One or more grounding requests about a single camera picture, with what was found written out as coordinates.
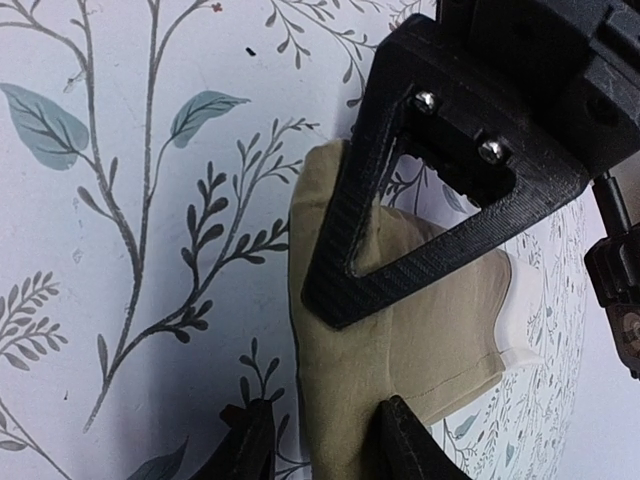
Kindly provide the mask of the tan beige underwear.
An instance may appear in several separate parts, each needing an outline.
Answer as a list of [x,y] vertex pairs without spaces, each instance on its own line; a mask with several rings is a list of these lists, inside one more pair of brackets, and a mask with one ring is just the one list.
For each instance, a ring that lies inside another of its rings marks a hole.
[[316,479],[376,479],[373,415],[401,396],[424,425],[468,405],[508,372],[536,365],[527,322],[541,272],[493,250],[435,284],[341,331],[303,305],[319,229],[348,145],[312,149],[290,209],[288,287],[301,429]]

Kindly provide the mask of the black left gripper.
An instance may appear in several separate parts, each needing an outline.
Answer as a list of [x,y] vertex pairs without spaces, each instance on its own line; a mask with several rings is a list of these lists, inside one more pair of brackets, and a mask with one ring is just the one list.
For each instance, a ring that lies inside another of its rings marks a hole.
[[439,1],[436,18],[590,174],[638,152],[638,2]]

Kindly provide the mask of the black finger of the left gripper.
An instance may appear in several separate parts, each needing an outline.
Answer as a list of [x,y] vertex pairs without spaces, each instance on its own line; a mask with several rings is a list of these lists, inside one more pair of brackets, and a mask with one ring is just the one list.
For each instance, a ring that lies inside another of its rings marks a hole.
[[[303,283],[342,329],[504,244],[578,196],[588,174],[508,73],[502,23],[476,13],[408,17],[379,45]],[[438,233],[364,265],[376,206]]]

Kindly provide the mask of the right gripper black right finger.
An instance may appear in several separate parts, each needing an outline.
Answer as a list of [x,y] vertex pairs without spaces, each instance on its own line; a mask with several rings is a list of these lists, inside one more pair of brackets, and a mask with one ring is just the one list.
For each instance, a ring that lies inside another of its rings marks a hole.
[[470,480],[399,395],[374,413],[375,479]]

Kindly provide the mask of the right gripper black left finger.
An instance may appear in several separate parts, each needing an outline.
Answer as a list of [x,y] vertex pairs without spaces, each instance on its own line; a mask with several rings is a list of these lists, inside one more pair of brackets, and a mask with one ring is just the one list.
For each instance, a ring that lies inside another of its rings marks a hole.
[[192,480],[274,480],[276,432],[273,405],[254,399],[228,404],[219,414],[229,431]]

